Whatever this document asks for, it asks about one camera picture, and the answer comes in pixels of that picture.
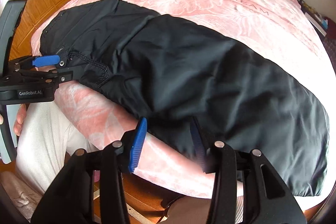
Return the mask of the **person's left hand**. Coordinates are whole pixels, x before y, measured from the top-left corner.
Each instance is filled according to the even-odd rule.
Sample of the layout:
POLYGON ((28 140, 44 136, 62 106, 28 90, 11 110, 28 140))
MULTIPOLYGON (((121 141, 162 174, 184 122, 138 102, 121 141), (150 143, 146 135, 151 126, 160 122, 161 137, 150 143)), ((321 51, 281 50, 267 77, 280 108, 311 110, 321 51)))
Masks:
POLYGON ((27 115, 26 105, 21 104, 17 112, 17 117, 16 117, 16 120, 14 122, 14 127, 13 127, 14 133, 17 136, 21 135, 22 128, 23 128, 23 122, 26 118, 26 115, 27 115))

